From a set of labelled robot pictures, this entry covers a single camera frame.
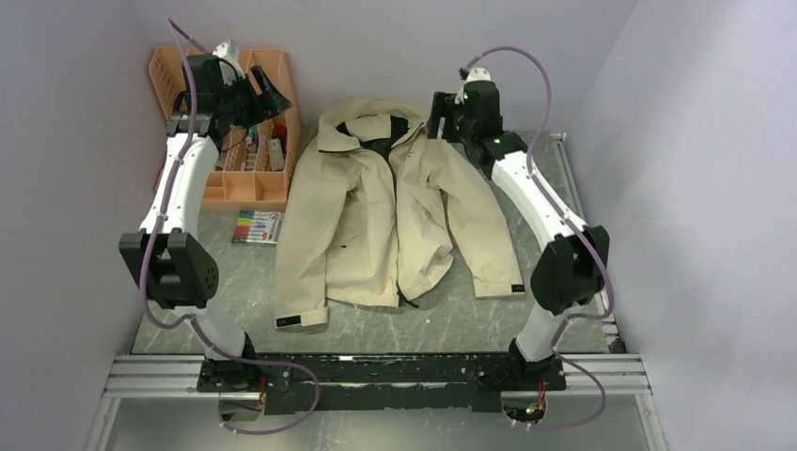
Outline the beige zip jacket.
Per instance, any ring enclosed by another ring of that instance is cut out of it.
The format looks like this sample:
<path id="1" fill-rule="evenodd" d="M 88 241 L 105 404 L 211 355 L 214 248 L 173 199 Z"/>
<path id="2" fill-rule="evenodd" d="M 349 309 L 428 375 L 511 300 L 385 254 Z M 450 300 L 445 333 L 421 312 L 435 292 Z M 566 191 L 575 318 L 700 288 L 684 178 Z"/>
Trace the beige zip jacket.
<path id="1" fill-rule="evenodd" d="M 505 214 L 426 109 L 362 99 L 322 113 L 298 160 L 275 254 L 274 325 L 324 324 L 329 301 L 396 307 L 459 251 L 479 299 L 524 292 Z"/>

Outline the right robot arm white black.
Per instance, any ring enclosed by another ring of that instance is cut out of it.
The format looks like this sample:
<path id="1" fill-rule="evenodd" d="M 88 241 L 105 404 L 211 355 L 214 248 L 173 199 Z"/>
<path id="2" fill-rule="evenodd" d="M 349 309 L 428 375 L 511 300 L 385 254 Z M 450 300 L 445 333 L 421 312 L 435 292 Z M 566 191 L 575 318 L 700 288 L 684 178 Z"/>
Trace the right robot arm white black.
<path id="1" fill-rule="evenodd" d="M 608 232 L 570 209 L 529 146 L 505 130 L 499 90 L 487 70 L 468 70 L 456 93 L 435 93 L 428 125 L 430 138 L 463 145 L 467 159 L 508 196 L 538 239 L 541 256 L 530 279 L 537 304 L 510 343 L 507 365 L 515 387 L 531 388 L 556 358 L 568 324 L 586 318 L 583 305 L 612 294 Z"/>

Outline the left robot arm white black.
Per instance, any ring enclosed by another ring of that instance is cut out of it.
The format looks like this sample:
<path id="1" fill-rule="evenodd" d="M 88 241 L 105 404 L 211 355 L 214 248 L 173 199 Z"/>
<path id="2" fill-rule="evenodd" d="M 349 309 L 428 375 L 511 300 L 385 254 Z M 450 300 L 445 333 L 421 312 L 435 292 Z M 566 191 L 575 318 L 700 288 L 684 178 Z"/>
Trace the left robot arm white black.
<path id="1" fill-rule="evenodd" d="M 260 66 L 228 56 L 182 59 L 185 88 L 166 121 L 164 169 L 148 213 L 118 250 L 141 296 L 145 318 L 162 330 L 188 325 L 203 346 L 212 388 L 245 391 L 261 378 L 248 334 L 214 301 L 219 268 L 196 235 L 205 187 L 234 128 L 250 129 L 288 111 L 291 101 Z"/>

